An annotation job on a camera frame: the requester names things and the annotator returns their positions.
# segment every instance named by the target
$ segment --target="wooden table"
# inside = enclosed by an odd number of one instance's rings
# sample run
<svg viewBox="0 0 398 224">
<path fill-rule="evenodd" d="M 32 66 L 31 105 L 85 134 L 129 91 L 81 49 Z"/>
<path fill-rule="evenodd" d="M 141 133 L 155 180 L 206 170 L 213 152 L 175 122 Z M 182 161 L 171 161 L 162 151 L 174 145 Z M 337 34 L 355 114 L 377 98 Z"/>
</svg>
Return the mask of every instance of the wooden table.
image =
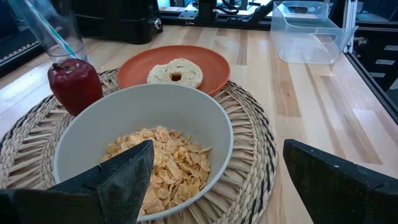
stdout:
<svg viewBox="0 0 398 224">
<path fill-rule="evenodd" d="M 284 160 L 293 138 L 378 172 L 398 177 L 398 127 L 344 55 L 334 65 L 289 64 L 276 54 L 268 32 L 167 26 L 146 45 L 85 39 L 98 72 L 118 68 L 139 52 L 163 45 L 213 49 L 231 65 L 231 80 L 264 107 L 277 138 L 279 163 L 267 212 L 260 223 L 311 223 Z M 51 94 L 41 55 L 0 79 L 0 136 Z"/>
</svg>

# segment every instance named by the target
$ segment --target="plate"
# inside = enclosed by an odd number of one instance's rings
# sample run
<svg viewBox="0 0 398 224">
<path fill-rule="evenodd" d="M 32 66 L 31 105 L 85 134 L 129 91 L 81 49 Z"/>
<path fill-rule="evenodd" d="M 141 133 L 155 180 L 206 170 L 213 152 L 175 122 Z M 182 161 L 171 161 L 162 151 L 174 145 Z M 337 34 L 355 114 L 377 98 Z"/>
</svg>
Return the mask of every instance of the plate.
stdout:
<svg viewBox="0 0 398 224">
<path fill-rule="evenodd" d="M 203 80 L 197 89 L 210 96 L 220 92 L 229 79 L 231 69 L 220 54 L 204 47 L 173 45 L 150 49 L 127 60 L 119 69 L 118 85 L 127 88 L 145 84 L 154 66 L 169 63 L 176 58 L 188 59 L 200 67 Z"/>
</svg>

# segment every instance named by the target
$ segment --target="bagel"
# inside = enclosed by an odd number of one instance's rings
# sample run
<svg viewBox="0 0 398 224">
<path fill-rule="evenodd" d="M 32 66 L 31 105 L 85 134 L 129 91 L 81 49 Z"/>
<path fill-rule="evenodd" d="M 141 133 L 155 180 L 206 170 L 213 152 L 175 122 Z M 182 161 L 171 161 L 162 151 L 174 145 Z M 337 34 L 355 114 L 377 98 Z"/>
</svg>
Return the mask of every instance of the bagel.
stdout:
<svg viewBox="0 0 398 224">
<path fill-rule="evenodd" d="M 147 78 L 147 83 L 176 83 L 197 88 L 203 80 L 203 72 L 193 62 L 178 58 L 165 65 L 156 65 Z"/>
</svg>

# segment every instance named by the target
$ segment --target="white bowl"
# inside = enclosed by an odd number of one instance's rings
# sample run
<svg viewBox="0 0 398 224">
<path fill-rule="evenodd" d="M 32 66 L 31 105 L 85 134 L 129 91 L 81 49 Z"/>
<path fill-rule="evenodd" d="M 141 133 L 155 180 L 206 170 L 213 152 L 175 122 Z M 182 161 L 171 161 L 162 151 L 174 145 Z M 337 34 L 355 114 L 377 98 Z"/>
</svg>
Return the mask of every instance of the white bowl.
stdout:
<svg viewBox="0 0 398 224">
<path fill-rule="evenodd" d="M 55 149 L 57 184 L 98 165 L 106 146 L 116 138 L 162 125 L 191 134 L 208 155 L 211 172 L 203 190 L 174 208 L 138 217 L 137 222 L 157 220 L 198 200 L 223 174 L 233 148 L 233 129 L 225 110 L 212 97 L 189 87 L 150 84 L 112 93 L 89 106 L 73 120 Z"/>
</svg>

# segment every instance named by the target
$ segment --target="clear plastic container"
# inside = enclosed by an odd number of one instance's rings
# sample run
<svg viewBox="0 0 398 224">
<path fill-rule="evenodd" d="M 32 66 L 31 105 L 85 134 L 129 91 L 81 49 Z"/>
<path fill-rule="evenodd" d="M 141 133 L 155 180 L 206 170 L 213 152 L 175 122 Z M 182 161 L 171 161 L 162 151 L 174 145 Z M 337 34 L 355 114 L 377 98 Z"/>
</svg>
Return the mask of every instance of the clear plastic container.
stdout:
<svg viewBox="0 0 398 224">
<path fill-rule="evenodd" d="M 271 38 L 279 57 L 290 63 L 334 63 L 357 27 L 339 28 L 328 11 L 325 2 L 276 1 Z"/>
</svg>

